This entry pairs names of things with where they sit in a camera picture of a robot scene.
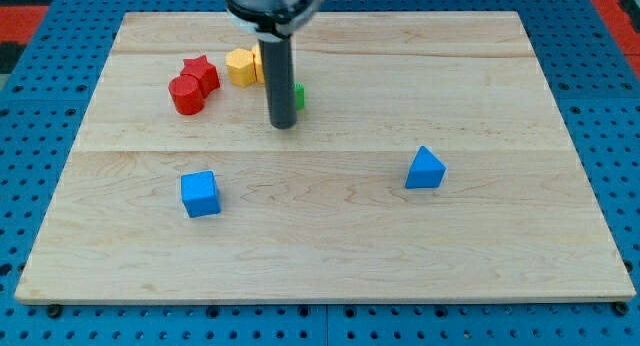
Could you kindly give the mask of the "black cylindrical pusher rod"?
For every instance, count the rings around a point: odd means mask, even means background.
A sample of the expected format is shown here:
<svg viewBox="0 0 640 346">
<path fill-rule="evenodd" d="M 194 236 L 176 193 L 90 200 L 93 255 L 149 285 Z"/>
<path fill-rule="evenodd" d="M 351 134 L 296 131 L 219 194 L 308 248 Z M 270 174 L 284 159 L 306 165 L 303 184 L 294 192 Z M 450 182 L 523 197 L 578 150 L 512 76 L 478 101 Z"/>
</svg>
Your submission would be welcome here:
<svg viewBox="0 0 640 346">
<path fill-rule="evenodd" d="M 291 39 L 259 42 L 270 123 L 290 129 L 297 123 Z"/>
</svg>

